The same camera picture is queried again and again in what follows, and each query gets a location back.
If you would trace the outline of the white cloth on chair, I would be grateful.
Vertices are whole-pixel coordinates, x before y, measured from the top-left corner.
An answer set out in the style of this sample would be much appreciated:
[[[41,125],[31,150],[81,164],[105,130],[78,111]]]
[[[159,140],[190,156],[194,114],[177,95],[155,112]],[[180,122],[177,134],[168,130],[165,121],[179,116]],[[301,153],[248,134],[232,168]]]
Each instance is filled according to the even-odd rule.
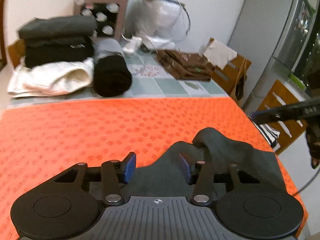
[[[211,39],[207,45],[200,48],[199,55],[204,56],[214,67],[223,70],[238,54],[225,44]]]

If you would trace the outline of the pink cardboard box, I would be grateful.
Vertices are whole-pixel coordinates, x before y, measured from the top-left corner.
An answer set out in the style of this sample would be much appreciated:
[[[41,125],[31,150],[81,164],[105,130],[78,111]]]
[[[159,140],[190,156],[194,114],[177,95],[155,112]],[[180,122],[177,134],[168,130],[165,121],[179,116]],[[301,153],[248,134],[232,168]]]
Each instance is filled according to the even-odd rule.
[[[119,41],[125,25],[129,0],[74,0],[74,14],[93,16],[97,22],[94,37]]]

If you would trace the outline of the brown crumpled garment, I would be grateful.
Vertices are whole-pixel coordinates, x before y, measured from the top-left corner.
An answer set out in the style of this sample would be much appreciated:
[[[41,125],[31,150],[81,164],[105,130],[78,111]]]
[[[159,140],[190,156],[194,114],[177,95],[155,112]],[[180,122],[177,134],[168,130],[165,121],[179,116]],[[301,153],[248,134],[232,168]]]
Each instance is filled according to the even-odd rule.
[[[215,67],[206,57],[198,53],[184,53],[176,50],[158,50],[159,64],[176,80],[209,82]]]

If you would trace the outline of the green checkered tablecloth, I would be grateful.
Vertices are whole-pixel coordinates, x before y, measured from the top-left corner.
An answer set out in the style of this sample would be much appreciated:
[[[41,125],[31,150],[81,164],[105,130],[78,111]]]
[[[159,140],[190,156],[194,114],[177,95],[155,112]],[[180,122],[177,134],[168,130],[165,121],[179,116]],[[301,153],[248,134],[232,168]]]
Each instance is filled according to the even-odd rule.
[[[130,89],[118,98],[208,98],[225,97],[227,93],[215,81],[179,81],[169,75],[156,61],[152,53],[138,51],[126,55],[127,67],[132,74]],[[17,67],[8,84],[10,104],[13,107],[28,106],[62,100],[102,99],[91,86],[71,94],[47,96],[22,86],[27,70]]]

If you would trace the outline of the rolled black grey garment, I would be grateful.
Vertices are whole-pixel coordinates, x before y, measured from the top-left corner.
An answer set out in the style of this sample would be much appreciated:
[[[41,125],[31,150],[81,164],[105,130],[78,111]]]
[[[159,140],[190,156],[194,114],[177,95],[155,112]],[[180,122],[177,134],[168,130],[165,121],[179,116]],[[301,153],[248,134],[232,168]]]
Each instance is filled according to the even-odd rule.
[[[120,43],[106,38],[94,45],[93,89],[102,97],[119,96],[132,85],[132,74],[128,70]]]

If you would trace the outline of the white folded garment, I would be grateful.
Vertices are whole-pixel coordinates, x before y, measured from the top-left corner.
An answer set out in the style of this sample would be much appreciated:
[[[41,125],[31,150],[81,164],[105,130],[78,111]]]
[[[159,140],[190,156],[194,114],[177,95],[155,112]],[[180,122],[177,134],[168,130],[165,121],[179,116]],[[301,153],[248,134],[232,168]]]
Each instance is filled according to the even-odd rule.
[[[82,62],[54,62],[31,69],[21,59],[12,73],[7,92],[13,98],[71,94],[91,85],[93,70],[90,57]]]

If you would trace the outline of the wooden chair with cloth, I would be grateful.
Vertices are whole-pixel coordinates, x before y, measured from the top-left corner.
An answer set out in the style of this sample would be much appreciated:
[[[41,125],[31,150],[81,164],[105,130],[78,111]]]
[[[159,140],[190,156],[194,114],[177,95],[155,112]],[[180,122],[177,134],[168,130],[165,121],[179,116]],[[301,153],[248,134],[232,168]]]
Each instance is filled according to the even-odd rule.
[[[241,105],[244,98],[244,86],[247,71],[252,62],[238,54],[236,59],[230,61],[223,70],[215,67],[212,79],[235,101]]]

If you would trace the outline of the folded dark clothes stack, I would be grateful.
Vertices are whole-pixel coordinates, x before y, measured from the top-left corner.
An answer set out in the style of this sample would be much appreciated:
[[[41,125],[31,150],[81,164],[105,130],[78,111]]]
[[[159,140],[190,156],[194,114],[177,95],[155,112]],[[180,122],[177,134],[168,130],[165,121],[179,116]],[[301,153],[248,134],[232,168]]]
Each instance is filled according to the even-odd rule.
[[[93,16],[35,18],[18,30],[25,44],[25,66],[31,69],[55,62],[82,62],[92,57],[92,36],[96,29]]]

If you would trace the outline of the clear plastic bag bundle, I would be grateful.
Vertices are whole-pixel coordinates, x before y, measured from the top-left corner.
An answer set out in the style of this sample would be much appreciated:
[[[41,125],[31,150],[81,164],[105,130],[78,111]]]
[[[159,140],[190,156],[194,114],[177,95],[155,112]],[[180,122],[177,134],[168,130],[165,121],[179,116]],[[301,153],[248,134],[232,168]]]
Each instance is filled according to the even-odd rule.
[[[135,0],[129,8],[122,38],[126,41],[123,51],[134,54],[144,46],[149,51],[173,50],[183,38],[177,38],[173,29],[180,17],[186,14],[188,26],[191,20],[185,4],[178,0]]]

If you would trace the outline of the striped folded clothes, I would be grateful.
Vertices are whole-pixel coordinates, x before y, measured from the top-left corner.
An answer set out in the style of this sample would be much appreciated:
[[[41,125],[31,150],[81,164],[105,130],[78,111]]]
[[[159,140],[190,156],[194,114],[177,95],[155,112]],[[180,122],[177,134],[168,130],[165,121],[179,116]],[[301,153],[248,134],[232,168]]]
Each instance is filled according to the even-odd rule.
[[[268,142],[268,144],[272,148],[275,148],[278,143],[280,132],[270,127],[268,124],[257,125],[250,116],[249,116],[249,119],[251,120],[253,125],[258,129],[258,131],[261,133],[264,139]]]

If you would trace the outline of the dark grey garment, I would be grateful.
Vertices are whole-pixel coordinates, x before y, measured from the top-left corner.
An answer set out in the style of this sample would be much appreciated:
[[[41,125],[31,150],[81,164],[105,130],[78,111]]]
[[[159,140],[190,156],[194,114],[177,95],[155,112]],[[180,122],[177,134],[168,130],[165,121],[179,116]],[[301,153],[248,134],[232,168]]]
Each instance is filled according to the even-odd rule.
[[[132,196],[189,198],[193,187],[185,182],[178,167],[180,153],[212,163],[215,173],[227,173],[231,163],[239,164],[254,178],[286,189],[273,152],[257,150],[246,142],[228,139],[214,128],[205,128],[197,133],[191,144],[178,141],[151,165],[136,168],[129,183],[121,190],[125,200]]]

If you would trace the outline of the grey refrigerator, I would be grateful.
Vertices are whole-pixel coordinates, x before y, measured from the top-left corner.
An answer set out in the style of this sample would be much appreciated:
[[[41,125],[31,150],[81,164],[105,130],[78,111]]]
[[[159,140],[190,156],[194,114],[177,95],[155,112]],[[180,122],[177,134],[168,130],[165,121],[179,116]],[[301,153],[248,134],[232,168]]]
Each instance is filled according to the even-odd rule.
[[[308,0],[245,0],[228,46],[249,59],[242,110],[256,111],[276,80],[302,57],[316,14]]]

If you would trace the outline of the orange patterned mat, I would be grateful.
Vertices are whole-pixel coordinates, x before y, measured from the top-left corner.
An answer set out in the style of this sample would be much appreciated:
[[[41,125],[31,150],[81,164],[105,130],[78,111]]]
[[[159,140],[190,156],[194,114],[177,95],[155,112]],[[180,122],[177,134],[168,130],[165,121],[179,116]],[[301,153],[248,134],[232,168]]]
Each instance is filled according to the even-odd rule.
[[[270,146],[229,97],[76,100],[7,109],[1,117],[1,239],[17,239],[10,209],[23,193],[78,163],[131,151],[139,167],[212,127],[257,150]]]

